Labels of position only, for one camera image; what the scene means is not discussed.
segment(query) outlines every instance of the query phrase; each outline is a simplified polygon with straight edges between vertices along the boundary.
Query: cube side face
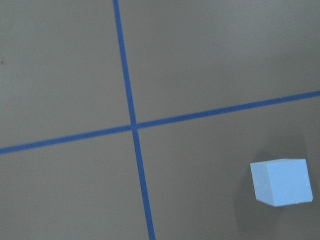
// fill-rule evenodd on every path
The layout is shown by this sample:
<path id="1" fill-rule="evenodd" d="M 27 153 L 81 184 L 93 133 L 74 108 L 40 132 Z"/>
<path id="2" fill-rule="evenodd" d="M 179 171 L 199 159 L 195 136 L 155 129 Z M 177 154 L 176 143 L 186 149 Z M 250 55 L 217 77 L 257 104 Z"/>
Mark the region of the cube side face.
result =
<path id="1" fill-rule="evenodd" d="M 269 163 L 267 169 L 275 207 L 312 202 L 305 159 Z"/>
<path id="2" fill-rule="evenodd" d="M 255 198 L 268 205 L 274 205 L 273 192 L 267 164 L 262 162 L 250 163 Z"/>

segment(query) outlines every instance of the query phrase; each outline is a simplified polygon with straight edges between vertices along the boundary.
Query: horizontal blue line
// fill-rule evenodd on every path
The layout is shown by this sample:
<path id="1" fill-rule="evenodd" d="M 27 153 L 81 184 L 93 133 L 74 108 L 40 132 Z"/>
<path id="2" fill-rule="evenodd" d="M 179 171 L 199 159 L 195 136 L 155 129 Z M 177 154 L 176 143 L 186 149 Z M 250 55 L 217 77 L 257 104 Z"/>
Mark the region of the horizontal blue line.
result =
<path id="1" fill-rule="evenodd" d="M 303 99 L 310 99 L 315 97 L 320 97 L 320 91 L 313 91 L 313 92 L 302 93 L 302 94 L 297 94 L 292 96 L 285 96 L 282 98 L 274 98 L 274 99 L 256 101 L 256 102 L 246 103 L 241 105 L 228 106 L 228 107 L 223 107 L 219 109 L 201 111 L 201 112 L 180 115 L 180 116 L 173 116 L 173 117 L 168 117 L 168 118 L 163 118 L 158 120 L 145 121 L 145 122 L 138 123 L 137 127 L 138 129 L 150 128 L 150 127 L 155 127 L 159 125 L 172 124 L 172 123 L 177 123 L 177 122 L 182 122 L 187 120 L 227 114 L 227 113 L 254 109 L 254 108 L 261 108 L 261 107 L 266 107 L 270 105 L 283 104 L 283 103 L 288 103 L 288 102 L 293 102 L 293 101 L 298 101 Z"/>
<path id="2" fill-rule="evenodd" d="M 96 137 L 105 136 L 105 135 L 117 134 L 117 133 L 126 132 L 126 131 L 131 131 L 130 125 L 108 128 L 108 129 L 103 129 L 98 131 L 85 132 L 85 133 L 80 133 L 80 134 L 70 135 L 70 136 L 57 137 L 57 138 L 52 138 L 52 139 L 43 140 L 43 141 L 35 141 L 35 142 L 21 144 L 21 145 L 4 147 L 4 148 L 0 148 L 0 155 L 19 152 L 19 151 L 25 151 L 29 149 L 41 148 L 45 146 L 74 142 L 74 141 L 79 141 L 83 139 L 96 138 Z"/>

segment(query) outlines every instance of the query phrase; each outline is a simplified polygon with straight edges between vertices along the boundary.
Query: cube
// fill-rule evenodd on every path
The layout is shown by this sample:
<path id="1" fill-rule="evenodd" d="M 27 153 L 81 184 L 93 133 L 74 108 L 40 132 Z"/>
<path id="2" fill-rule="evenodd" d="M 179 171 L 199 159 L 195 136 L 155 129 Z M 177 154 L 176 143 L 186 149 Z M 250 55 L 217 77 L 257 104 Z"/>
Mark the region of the cube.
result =
<path id="1" fill-rule="evenodd" d="M 305 159 L 277 159 L 250 163 L 255 198 L 281 207 L 313 200 Z"/>

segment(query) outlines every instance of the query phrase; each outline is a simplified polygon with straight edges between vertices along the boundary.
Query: cube top face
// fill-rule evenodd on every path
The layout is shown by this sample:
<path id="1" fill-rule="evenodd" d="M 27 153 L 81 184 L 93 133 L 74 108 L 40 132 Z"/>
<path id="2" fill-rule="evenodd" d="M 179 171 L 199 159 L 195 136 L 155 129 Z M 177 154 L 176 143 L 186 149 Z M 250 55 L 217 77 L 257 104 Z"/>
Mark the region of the cube top face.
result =
<path id="1" fill-rule="evenodd" d="M 312 202 L 305 159 L 276 159 L 250 164 L 256 199 L 274 207 Z"/>

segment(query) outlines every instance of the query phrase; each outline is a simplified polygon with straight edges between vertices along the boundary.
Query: gray floor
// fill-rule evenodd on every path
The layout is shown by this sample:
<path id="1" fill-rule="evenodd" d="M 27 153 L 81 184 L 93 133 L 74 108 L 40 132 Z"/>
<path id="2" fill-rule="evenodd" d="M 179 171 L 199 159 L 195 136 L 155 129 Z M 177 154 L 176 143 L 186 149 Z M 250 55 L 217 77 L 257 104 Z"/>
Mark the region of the gray floor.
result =
<path id="1" fill-rule="evenodd" d="M 320 2 L 119 0 L 138 122 L 320 90 Z M 111 0 L 0 2 L 0 149 L 130 124 Z M 319 97 L 139 130 L 157 240 L 320 239 Z M 313 202 L 255 200 L 306 158 Z M 0 239 L 149 239 L 130 131 L 0 155 Z"/>

